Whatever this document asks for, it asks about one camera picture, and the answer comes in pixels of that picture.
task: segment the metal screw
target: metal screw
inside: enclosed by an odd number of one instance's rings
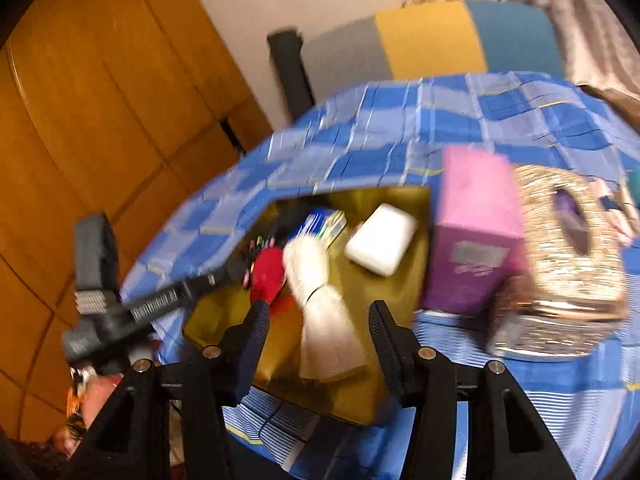
[[[220,357],[220,354],[222,354],[222,350],[220,349],[219,346],[215,346],[215,345],[207,346],[202,351],[202,356],[207,359],[216,359]]]
[[[436,351],[430,346],[423,346],[418,350],[418,356],[427,361],[431,361],[432,359],[435,359],[436,355],[437,355]]]
[[[133,363],[133,369],[137,372],[146,372],[154,365],[151,359],[138,359]]]
[[[505,371],[504,365],[500,361],[489,361],[489,370],[494,374],[501,374]]]

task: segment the gold glittery box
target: gold glittery box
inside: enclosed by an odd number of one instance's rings
[[[587,355],[628,314],[615,232],[580,175],[534,165],[514,173],[525,223],[523,272],[496,293],[488,351],[526,360]],[[565,235],[554,206],[558,190],[586,223],[586,250]]]

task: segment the wooden door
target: wooden door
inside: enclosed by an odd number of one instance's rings
[[[0,424],[62,422],[72,233],[105,210],[128,270],[192,192],[270,133],[198,0],[35,0],[0,50]]]

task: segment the white power bank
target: white power bank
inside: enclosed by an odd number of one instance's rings
[[[414,236],[417,221],[397,207],[380,204],[344,247],[351,261],[381,276],[391,276]]]

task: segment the sequined tissue box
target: sequined tissue box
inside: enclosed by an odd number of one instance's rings
[[[578,174],[541,166],[515,170],[524,217],[522,272],[498,289],[488,352],[525,360],[589,354],[626,319],[625,274],[613,228]],[[566,235],[554,203],[567,192],[586,223],[586,246]]]
[[[423,308],[472,316],[514,273],[524,228],[513,168],[497,153],[447,146]]]

